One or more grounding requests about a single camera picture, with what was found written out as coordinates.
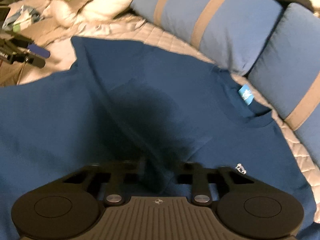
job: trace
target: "beige blanket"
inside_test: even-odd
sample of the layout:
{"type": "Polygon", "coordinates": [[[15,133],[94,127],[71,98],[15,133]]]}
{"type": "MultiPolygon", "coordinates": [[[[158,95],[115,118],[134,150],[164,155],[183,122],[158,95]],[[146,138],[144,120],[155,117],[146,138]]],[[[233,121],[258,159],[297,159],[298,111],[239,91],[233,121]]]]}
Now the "beige blanket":
{"type": "MultiPolygon", "coordinates": [[[[37,3],[37,0],[34,1],[34,4],[29,3],[28,5],[33,5],[37,3]]],[[[210,62],[207,57],[201,54],[199,51],[173,36],[170,33],[167,33],[160,28],[154,26],[153,24],[146,23],[143,26],[135,29],[134,31],[126,31],[126,32],[117,32],[117,33],[106,33],[103,35],[101,31],[98,31],[97,37],[105,38],[105,39],[129,39],[129,40],[137,40],[143,41],[146,44],[158,46],[162,49],[176,52],[180,54],[187,54],[194,56],[200,60],[210,62]]],[[[35,81],[39,78],[48,76],[50,73],[55,71],[68,70],[71,64],[75,61],[76,57],[74,54],[74,50],[71,46],[70,40],[66,39],[63,41],[57,41],[50,44],[47,47],[51,51],[50,60],[48,60],[46,66],[43,69],[37,69],[30,65],[25,65],[22,69],[20,75],[19,84],[28,83],[35,81]]],[[[245,78],[233,75],[233,78],[239,84],[249,83],[245,78]]],[[[268,102],[260,95],[260,93],[254,89],[252,86],[252,91],[255,96],[255,99],[270,108],[273,107],[268,104],[268,102]]],[[[288,125],[286,125],[279,117],[276,111],[273,109],[273,118],[279,124],[281,131],[292,150],[292,154],[294,155],[297,164],[307,179],[308,183],[311,185],[315,201],[317,204],[317,211],[315,213],[314,221],[320,223],[320,170],[318,167],[314,165],[312,162],[310,155],[306,151],[305,147],[299,142],[294,133],[290,130],[288,125]]]]}

